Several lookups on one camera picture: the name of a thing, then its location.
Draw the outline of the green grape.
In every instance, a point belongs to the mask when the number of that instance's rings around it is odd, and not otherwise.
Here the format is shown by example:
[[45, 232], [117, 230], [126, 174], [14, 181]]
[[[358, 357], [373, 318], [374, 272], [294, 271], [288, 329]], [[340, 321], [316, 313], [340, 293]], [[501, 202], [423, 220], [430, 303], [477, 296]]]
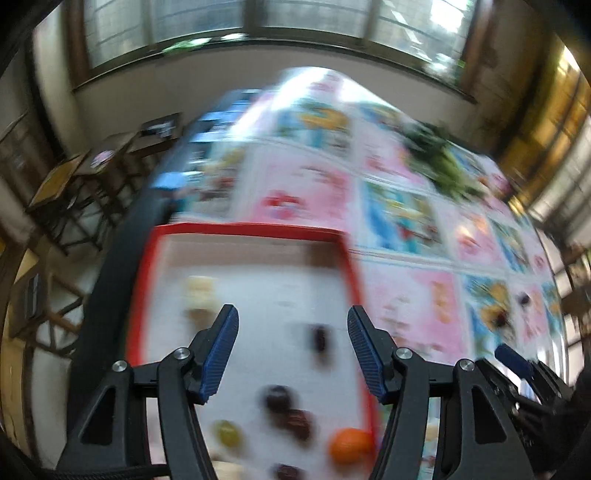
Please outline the green grape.
[[213, 424], [214, 433], [219, 442], [229, 449], [239, 449], [242, 447], [242, 431], [233, 422], [228, 420], [217, 420]]

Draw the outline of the sugarcane piece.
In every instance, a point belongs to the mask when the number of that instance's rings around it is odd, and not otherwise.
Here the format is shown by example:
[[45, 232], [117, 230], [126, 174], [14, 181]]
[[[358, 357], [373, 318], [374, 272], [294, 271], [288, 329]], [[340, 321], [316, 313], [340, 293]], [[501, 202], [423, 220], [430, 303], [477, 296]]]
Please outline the sugarcane piece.
[[191, 275], [184, 290], [185, 313], [198, 324], [212, 322], [217, 305], [216, 280], [209, 276]]

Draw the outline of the orange mandarin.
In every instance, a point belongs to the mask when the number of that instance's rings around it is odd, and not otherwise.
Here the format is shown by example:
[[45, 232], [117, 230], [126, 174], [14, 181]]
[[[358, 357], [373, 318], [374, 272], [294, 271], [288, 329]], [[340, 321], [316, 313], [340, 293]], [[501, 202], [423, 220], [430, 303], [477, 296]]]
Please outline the orange mandarin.
[[329, 457], [338, 466], [360, 464], [370, 458], [373, 440], [370, 433], [356, 428], [335, 431], [329, 439]]

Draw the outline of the red jujube date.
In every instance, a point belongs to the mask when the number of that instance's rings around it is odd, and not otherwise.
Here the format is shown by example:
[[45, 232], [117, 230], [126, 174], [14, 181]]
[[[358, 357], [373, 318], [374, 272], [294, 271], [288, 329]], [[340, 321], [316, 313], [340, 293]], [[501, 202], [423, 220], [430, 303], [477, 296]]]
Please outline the red jujube date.
[[501, 309], [492, 315], [492, 325], [495, 329], [506, 328], [509, 326], [509, 314], [506, 310]]
[[312, 325], [310, 333], [311, 354], [319, 365], [329, 364], [329, 328], [322, 324]]

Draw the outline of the red rimmed white tray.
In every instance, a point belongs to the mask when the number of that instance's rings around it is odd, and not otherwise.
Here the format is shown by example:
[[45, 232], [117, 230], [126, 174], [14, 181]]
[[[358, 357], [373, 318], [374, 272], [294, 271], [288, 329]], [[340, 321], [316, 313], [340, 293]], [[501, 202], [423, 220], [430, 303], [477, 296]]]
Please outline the red rimmed white tray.
[[[217, 392], [197, 418], [209, 453], [238, 469], [243, 479], [269, 479], [287, 464], [307, 479], [366, 479], [370, 458], [338, 466], [329, 439], [344, 428], [374, 434], [376, 407], [349, 341], [346, 318], [360, 300], [341, 232], [252, 223], [176, 223], [152, 230], [130, 313], [126, 356], [139, 365], [163, 359], [189, 344], [209, 324], [185, 313], [191, 275], [216, 280], [214, 318], [221, 307], [238, 310], [239, 326]], [[311, 354], [311, 326], [329, 328], [329, 364]], [[300, 442], [263, 404], [267, 386], [283, 385], [293, 409], [314, 418], [314, 433]], [[242, 431], [242, 447], [226, 448], [213, 424], [228, 420]]]

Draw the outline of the fruit print plastic tablecloth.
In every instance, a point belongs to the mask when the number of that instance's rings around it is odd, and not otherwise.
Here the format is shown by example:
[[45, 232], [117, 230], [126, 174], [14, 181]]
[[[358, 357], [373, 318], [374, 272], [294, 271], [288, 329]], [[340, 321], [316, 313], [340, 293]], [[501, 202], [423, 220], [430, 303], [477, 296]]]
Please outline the fruit print plastic tablecloth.
[[[235, 94], [194, 122], [169, 152], [165, 172], [186, 178], [174, 191], [180, 207], [171, 224], [339, 231], [359, 283], [353, 306], [376, 328], [429, 362], [487, 360], [536, 400], [495, 350], [507, 344], [562, 379], [563, 318], [543, 245], [526, 216], [497, 197], [506, 181], [490, 159], [451, 144], [484, 187], [484, 198], [473, 201], [442, 195], [413, 171], [403, 130], [415, 122], [338, 72], [290, 69], [276, 87]], [[517, 302], [521, 292], [531, 297], [526, 308]], [[492, 315], [501, 309], [509, 326], [495, 329]], [[370, 398], [373, 469], [391, 409]], [[436, 479], [438, 426], [433, 402], [416, 479]]]

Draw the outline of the blue white mahjong tile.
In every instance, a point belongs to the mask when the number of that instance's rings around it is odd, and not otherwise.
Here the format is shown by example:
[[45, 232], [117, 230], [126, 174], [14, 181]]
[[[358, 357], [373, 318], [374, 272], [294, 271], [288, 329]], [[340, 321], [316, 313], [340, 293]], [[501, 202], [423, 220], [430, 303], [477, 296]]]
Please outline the blue white mahjong tile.
[[159, 174], [151, 183], [150, 188], [160, 191], [176, 191], [186, 186], [183, 172], [172, 171]]

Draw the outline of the wooden school desk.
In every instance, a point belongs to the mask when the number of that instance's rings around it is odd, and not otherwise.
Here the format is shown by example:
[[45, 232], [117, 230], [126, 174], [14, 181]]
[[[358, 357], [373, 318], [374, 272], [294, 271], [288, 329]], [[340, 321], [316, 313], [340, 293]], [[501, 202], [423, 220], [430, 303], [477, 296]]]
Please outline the wooden school desk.
[[29, 201], [26, 213], [62, 254], [84, 244], [102, 250], [106, 230], [123, 218], [119, 192], [134, 188], [123, 159], [135, 138], [132, 132], [110, 135], [61, 163]]

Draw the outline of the green leafy vegetable bunch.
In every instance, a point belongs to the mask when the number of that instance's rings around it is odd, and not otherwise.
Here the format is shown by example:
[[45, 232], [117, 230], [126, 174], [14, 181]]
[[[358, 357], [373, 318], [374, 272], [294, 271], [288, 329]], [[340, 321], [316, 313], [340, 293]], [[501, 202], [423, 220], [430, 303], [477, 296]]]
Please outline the green leafy vegetable bunch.
[[484, 187], [469, 178], [452, 154], [447, 130], [415, 122], [403, 130], [410, 168], [428, 178], [436, 190], [455, 201], [483, 199]]

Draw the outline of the green cloth on sill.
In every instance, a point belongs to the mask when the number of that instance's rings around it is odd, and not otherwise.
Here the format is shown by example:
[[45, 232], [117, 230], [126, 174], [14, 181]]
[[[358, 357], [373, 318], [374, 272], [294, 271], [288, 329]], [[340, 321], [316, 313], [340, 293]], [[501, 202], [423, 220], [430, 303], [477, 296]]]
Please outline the green cloth on sill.
[[161, 54], [165, 55], [165, 56], [177, 55], [177, 54], [181, 54], [181, 53], [186, 53], [186, 52], [198, 50], [201, 47], [204, 47], [204, 45], [211, 42], [211, 40], [212, 40], [211, 37], [202, 37], [202, 38], [181, 40], [181, 41], [175, 42], [174, 44], [164, 48], [161, 51]]

